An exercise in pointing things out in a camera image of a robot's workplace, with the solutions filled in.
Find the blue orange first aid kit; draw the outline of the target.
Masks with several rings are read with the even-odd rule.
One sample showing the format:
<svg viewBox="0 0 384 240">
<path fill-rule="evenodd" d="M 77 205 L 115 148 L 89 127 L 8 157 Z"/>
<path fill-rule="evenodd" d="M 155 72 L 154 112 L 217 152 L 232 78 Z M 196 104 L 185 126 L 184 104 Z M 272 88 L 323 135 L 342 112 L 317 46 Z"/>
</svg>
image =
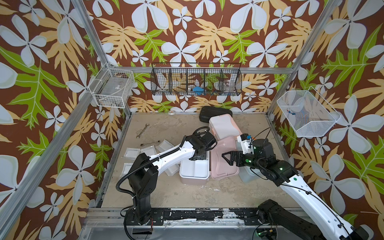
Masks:
<svg viewBox="0 0 384 240">
<path fill-rule="evenodd" d="M 243 152 L 241 150 L 241 147 L 240 147 L 239 143 L 238 143 L 238 150 Z M 258 180 L 258 179 L 262 178 L 262 174 L 261 174 L 260 170 L 252 169 L 250 167 L 240 167 L 239 176 L 240 176 L 241 180 L 245 184 L 250 183 L 251 181 Z"/>
</svg>

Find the pink first aid kit box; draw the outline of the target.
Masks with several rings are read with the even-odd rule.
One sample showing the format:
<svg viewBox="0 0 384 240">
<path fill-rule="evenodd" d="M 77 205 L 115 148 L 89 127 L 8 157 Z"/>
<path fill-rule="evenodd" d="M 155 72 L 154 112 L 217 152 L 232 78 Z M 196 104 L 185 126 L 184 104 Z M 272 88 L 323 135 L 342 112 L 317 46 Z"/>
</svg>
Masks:
<svg viewBox="0 0 384 240">
<path fill-rule="evenodd" d="M 227 137 L 218 141 L 218 145 L 208 152 L 210 154 L 210 176 L 214 180 L 221 180 L 224 178 L 236 176 L 240 169 L 237 166 L 230 166 L 223 158 L 222 154 L 235 151 L 236 147 L 236 138 Z M 184 179 L 180 176 L 181 182 L 185 185 L 205 185 L 207 180 L 193 180 L 193 179 Z"/>
</svg>

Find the white tray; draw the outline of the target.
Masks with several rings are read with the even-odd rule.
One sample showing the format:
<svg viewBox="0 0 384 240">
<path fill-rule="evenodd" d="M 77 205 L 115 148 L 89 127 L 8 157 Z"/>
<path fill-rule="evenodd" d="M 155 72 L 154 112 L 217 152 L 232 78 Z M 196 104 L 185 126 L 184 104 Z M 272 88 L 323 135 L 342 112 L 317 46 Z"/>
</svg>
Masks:
<svg viewBox="0 0 384 240">
<path fill-rule="evenodd" d="M 184 179 L 207 180 L 210 176 L 210 154 L 205 160 L 181 161 L 179 174 Z"/>
</svg>

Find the white first aid kit box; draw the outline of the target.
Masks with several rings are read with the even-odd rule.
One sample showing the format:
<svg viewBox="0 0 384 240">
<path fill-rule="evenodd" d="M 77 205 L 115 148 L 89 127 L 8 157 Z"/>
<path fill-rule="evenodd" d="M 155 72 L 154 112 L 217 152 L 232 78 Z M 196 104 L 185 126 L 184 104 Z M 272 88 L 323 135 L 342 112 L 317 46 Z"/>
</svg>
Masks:
<svg viewBox="0 0 384 240">
<path fill-rule="evenodd" d="M 227 137 L 237 137 L 242 134 L 240 128 L 230 114 L 210 118 L 209 128 L 218 141 Z"/>
</svg>

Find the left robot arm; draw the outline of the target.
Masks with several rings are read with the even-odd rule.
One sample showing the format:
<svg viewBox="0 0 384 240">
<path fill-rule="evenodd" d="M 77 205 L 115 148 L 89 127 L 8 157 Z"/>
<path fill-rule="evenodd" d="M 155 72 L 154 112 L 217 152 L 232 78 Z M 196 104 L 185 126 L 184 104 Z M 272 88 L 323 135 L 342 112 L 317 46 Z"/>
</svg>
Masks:
<svg viewBox="0 0 384 240">
<path fill-rule="evenodd" d="M 160 174 L 177 164 L 187 164 L 188 167 L 208 164 L 208 152 L 213 150 L 217 143 L 214 135 L 210 133 L 210 128 L 205 126 L 189 136 L 184 136 L 179 145 L 160 154 L 139 154 L 129 172 L 116 184 L 118 192 L 132 197 L 134 221 L 144 225 L 150 220 L 151 193 L 157 186 Z"/>
</svg>

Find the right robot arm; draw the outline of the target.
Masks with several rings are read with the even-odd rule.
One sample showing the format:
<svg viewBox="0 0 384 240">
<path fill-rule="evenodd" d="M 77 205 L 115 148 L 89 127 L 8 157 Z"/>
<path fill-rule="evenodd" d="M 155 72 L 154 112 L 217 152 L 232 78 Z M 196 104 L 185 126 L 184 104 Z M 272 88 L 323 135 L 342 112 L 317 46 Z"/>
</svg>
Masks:
<svg viewBox="0 0 384 240">
<path fill-rule="evenodd" d="M 240 136 L 242 149 L 222 154 L 230 166 L 257 169 L 269 181 L 289 194 L 312 219 L 308 223 L 283 210 L 272 200 L 258 206 L 261 223 L 276 223 L 304 240 L 367 240 L 369 233 L 361 226 L 353 227 L 333 211 L 308 186 L 288 162 L 278 160 L 267 139 L 251 140 Z"/>
</svg>

